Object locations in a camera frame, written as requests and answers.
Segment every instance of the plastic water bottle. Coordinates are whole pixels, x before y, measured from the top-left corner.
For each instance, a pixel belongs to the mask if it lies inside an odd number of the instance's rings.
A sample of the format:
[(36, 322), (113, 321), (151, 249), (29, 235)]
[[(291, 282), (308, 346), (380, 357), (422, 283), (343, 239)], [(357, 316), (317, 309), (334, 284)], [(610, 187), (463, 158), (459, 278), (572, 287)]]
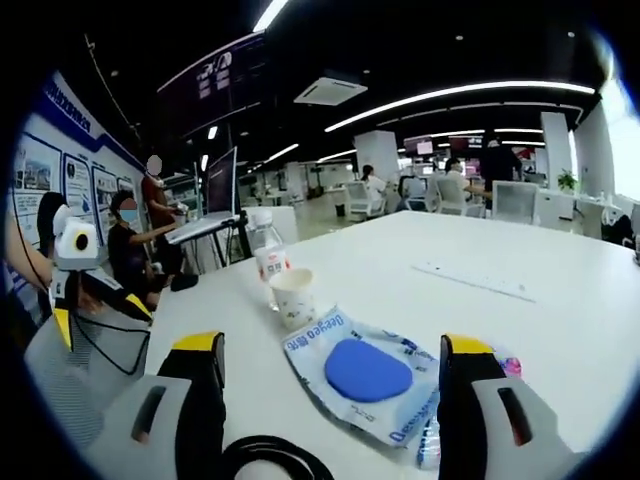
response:
[(255, 230), (249, 240), (256, 258), (258, 273), (265, 285), (269, 307), (278, 310), (278, 304), (269, 287), (269, 279), (276, 273), (291, 268), (282, 237), (273, 226), (273, 215), (269, 210), (259, 210), (253, 215)]

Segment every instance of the paper cup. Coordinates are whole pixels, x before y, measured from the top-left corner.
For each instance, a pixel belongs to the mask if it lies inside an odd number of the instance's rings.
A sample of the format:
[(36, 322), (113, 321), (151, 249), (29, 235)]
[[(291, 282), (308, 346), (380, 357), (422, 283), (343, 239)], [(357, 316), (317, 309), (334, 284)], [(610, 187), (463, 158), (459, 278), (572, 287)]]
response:
[(290, 331), (317, 320), (312, 283), (313, 272), (307, 268), (284, 270), (269, 279), (282, 323)]

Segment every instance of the bottle label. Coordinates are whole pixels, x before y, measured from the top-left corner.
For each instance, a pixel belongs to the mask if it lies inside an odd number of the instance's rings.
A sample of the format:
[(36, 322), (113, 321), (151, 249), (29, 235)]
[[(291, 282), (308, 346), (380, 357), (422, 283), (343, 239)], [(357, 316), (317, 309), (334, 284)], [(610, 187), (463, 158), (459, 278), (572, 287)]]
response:
[(260, 271), (260, 278), (266, 282), (276, 273), (280, 273), (283, 270), (289, 270), (291, 264), (287, 258), (284, 250), (270, 252), (265, 255), (256, 257), (258, 261), (258, 269)]

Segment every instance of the laptop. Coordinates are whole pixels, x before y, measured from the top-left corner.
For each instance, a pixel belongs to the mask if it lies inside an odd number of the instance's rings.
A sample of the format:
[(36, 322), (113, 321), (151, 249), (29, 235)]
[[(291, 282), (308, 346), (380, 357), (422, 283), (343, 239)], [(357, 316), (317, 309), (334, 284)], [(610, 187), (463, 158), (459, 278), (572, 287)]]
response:
[(207, 164), (205, 173), (207, 214), (165, 235), (171, 245), (180, 245), (202, 237), (225, 222), (237, 220), (236, 214), (236, 161), (237, 147)]

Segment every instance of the potted plant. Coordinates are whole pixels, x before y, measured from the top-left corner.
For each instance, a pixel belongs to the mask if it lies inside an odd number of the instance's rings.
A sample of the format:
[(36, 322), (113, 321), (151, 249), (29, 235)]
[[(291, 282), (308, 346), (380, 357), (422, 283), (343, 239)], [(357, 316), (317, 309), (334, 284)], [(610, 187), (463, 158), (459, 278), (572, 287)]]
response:
[(578, 180), (573, 176), (573, 174), (565, 169), (562, 169), (562, 173), (558, 175), (558, 187), (560, 190), (566, 192), (573, 192), (578, 185)]

